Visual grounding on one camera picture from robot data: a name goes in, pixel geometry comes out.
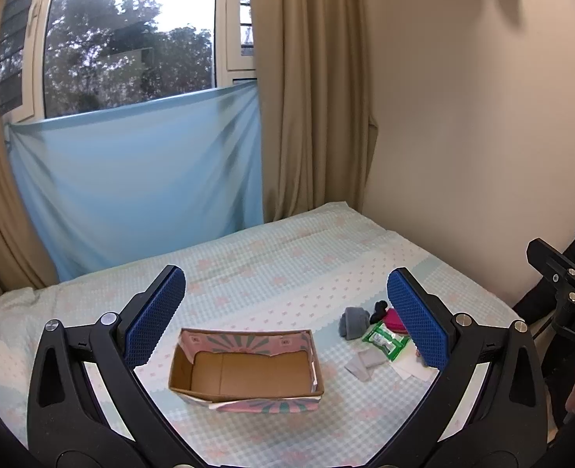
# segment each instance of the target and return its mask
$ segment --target silver screw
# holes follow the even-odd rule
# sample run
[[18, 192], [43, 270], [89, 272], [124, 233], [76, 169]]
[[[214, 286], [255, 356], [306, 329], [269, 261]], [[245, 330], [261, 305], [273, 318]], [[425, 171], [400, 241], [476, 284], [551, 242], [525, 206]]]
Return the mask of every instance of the silver screw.
[[456, 323], [460, 326], [467, 327], [471, 325], [471, 317], [464, 313], [456, 316]]
[[110, 313], [105, 313], [104, 315], [101, 316], [101, 323], [104, 326], [110, 326], [116, 321], [117, 321], [117, 314], [116, 313], [110, 312]]
[[521, 320], [515, 322], [515, 329], [520, 333], [525, 333], [527, 331], [527, 324]]
[[57, 320], [49, 320], [46, 324], [45, 324], [45, 331], [55, 331], [58, 326], [60, 325], [60, 322], [58, 322]]

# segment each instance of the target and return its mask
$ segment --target bedsheet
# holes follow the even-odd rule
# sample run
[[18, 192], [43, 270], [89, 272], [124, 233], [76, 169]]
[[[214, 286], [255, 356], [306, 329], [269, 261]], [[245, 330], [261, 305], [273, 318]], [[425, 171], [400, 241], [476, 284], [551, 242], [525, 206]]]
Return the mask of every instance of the bedsheet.
[[[0, 298], [0, 416], [24, 444], [27, 392], [45, 322], [95, 322], [120, 311], [167, 264], [188, 281], [179, 306], [140, 381], [180, 435], [210, 464], [249, 467], [359, 466], [408, 418], [434, 379], [402, 380], [391, 365], [371, 381], [343, 365], [366, 345], [337, 333], [346, 306], [372, 311], [386, 299], [386, 278], [407, 267], [452, 312], [508, 326], [513, 310], [427, 251], [386, 231], [344, 203], [231, 234], [174, 253], [82, 276], [41, 291]], [[300, 414], [218, 413], [168, 390], [168, 371], [182, 327], [313, 331], [326, 391], [319, 410]], [[128, 434], [93, 365], [88, 371], [112, 428]]]

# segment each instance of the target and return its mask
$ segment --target gray cloth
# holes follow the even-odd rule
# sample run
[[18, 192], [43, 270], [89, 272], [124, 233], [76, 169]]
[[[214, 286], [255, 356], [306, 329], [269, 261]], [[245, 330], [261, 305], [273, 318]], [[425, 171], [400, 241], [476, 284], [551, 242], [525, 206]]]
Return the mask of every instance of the gray cloth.
[[370, 326], [370, 314], [363, 308], [349, 306], [339, 319], [339, 335], [346, 339], [363, 336]]
[[358, 352], [344, 367], [361, 382], [366, 382], [372, 377], [372, 373], [369, 370], [377, 365], [385, 364], [387, 361], [387, 356], [383, 351], [373, 346]]

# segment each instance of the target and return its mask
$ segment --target cardboard box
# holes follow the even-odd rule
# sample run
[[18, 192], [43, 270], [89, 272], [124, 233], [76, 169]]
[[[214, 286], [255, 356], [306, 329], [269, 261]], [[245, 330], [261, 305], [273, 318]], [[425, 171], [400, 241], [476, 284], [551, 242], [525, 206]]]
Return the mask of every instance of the cardboard box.
[[212, 410], [317, 410], [324, 383], [311, 331], [182, 329], [168, 388]]

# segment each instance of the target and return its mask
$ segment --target wet wipes packet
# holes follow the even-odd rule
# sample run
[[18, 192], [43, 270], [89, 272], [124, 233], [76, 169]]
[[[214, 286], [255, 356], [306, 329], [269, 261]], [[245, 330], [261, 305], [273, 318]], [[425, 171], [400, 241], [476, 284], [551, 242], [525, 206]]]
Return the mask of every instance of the wet wipes packet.
[[379, 347], [390, 361], [398, 357], [398, 354], [407, 345], [409, 339], [408, 336], [390, 331], [383, 321], [374, 325], [374, 328], [363, 336], [364, 342], [372, 343]]

